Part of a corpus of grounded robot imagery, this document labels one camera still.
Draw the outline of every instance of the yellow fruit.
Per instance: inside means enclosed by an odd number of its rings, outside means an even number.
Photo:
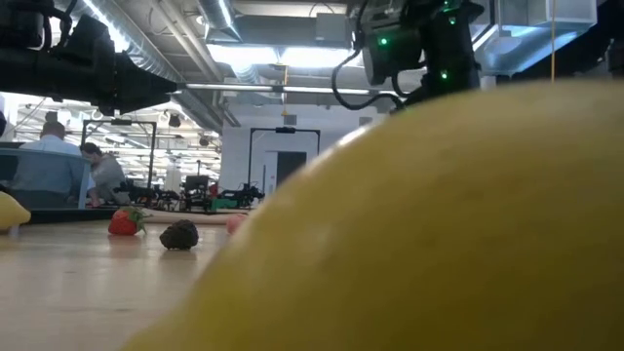
[[[624,84],[446,97],[349,138],[126,350],[624,350]]]
[[[30,212],[10,195],[0,191],[0,230],[30,221]]]

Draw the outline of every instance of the strawberry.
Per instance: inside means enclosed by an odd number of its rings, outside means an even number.
[[[145,214],[136,208],[121,208],[115,212],[110,224],[108,224],[108,232],[113,235],[135,235],[139,230],[145,231],[143,219]]]

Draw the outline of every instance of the pink object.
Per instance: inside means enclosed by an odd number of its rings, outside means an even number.
[[[234,235],[238,227],[241,226],[243,221],[247,219],[246,214],[233,214],[225,221],[225,228],[227,228],[227,234]]]

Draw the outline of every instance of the pine cone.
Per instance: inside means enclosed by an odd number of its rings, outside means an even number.
[[[186,219],[170,225],[160,235],[160,242],[167,250],[191,250],[198,241],[199,235],[195,224]]]

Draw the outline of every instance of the wooden table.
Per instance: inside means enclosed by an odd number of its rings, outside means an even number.
[[[158,236],[111,237],[106,221],[23,226],[0,243],[0,350],[116,350],[168,311],[227,240],[201,226],[191,252]]]

